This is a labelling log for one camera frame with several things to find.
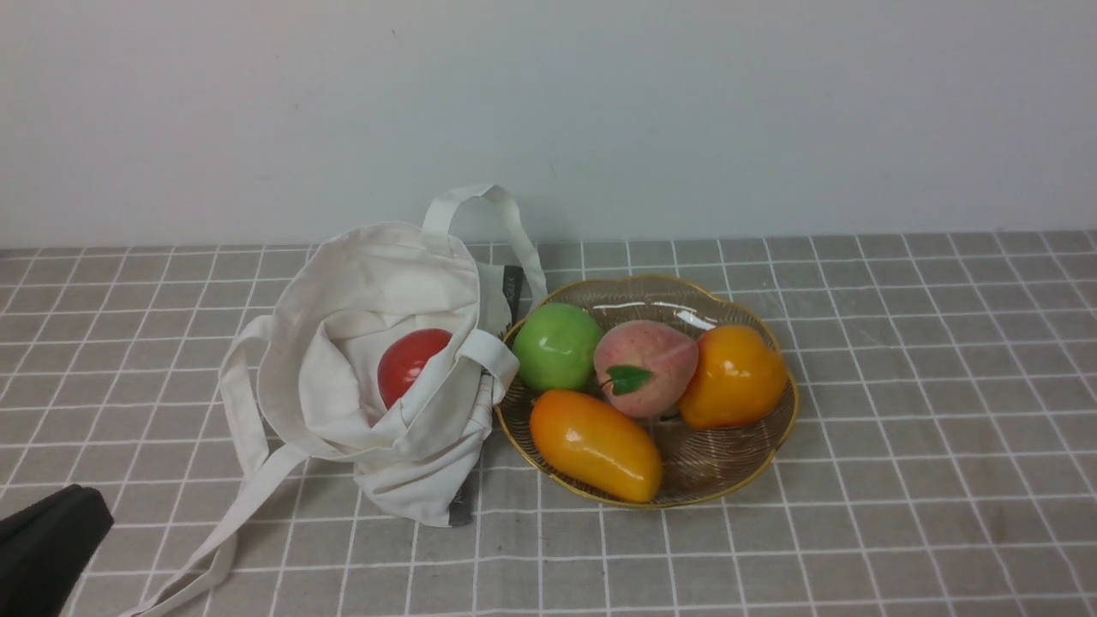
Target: green leaf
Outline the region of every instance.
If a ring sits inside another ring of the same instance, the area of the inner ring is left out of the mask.
[[[606,369],[606,372],[610,375],[610,381],[613,382],[613,394],[617,396],[632,394],[652,379],[652,371],[630,364],[610,367]]]

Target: pink peach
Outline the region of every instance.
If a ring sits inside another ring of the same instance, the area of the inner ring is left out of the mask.
[[[697,362],[695,340],[646,319],[614,326],[595,349],[595,372],[607,401],[637,418],[670,408],[689,385]]]

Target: woven basket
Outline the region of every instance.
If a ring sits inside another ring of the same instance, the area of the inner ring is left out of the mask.
[[[780,348],[766,324],[753,313],[675,277],[641,276],[581,281],[550,295],[545,303],[551,302],[585,310],[603,330],[631,319],[651,319],[697,338],[716,325],[744,324],[758,330],[766,345]],[[505,341],[508,346],[513,345],[523,324],[524,321],[519,322],[507,333]],[[586,392],[604,400],[593,378]],[[516,378],[506,397],[496,406],[504,431],[522,456],[579,495],[621,507],[646,509],[706,502],[745,486],[773,460],[778,448],[792,431],[800,410],[800,395],[790,373],[777,408],[749,426],[695,431],[675,412],[642,420],[663,456],[664,475],[655,498],[635,504],[573,480],[545,462],[530,436],[530,411],[538,394]]]

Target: red tomato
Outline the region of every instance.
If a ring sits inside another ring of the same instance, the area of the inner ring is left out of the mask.
[[[411,388],[427,360],[445,349],[451,336],[443,329],[426,328],[404,335],[385,349],[377,364],[377,386],[386,410]]]

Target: bag handle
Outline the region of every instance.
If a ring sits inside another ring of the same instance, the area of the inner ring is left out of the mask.
[[[142,603],[136,608],[132,608],[121,615],[121,617],[162,617],[169,612],[186,604],[192,598],[219,585],[227,576],[233,566],[233,559],[236,557],[236,532],[245,523],[256,514],[259,506],[274,493],[290,472],[308,458],[308,452],[286,444],[274,451],[270,458],[256,471],[244,485],[244,489],[236,496],[236,501],[228,508],[225,518],[214,527],[210,537],[202,546],[194,551],[186,564],[179,569],[179,572],[171,577],[160,591]],[[179,583],[189,571],[193,570],[197,562],[202,561],[210,553],[214,553],[213,563],[210,569],[199,575],[185,587],[169,593],[169,590]]]
[[[457,358],[468,358],[487,369],[491,380],[491,404],[497,405],[507,394],[510,382],[518,374],[518,358],[493,334],[475,328],[457,348]]]
[[[530,294],[533,296],[530,306],[541,304],[541,301],[548,294],[545,287],[545,272],[541,267],[541,257],[538,256],[538,249],[530,242],[530,237],[525,235],[525,229],[522,228],[518,202],[502,187],[498,184],[464,187],[446,191],[434,198],[430,207],[427,209],[427,216],[422,222],[423,243],[430,250],[452,257],[453,249],[450,247],[449,237],[453,216],[457,213],[459,207],[477,198],[495,205],[499,221],[507,229],[510,247],[514,249],[518,262],[525,273],[525,280],[530,283]]]
[[[236,532],[251,518],[259,506],[270,498],[294,468],[309,457],[308,452],[290,444],[268,456],[270,447],[267,445],[267,433],[259,415],[259,405],[251,391],[246,351],[248,344],[256,341],[269,344],[273,327],[272,315],[256,317],[233,341],[218,373],[218,386],[225,404],[228,429],[236,446],[240,469],[244,470],[244,485],[236,501],[229,506],[225,518],[210,532],[210,537],[186,560],[186,564],[165,583],[156,595],[136,608],[123,613],[121,617],[161,617],[191,598],[219,585],[228,576],[236,557]],[[211,553],[214,558],[207,571],[181,590],[170,592],[188,571]]]

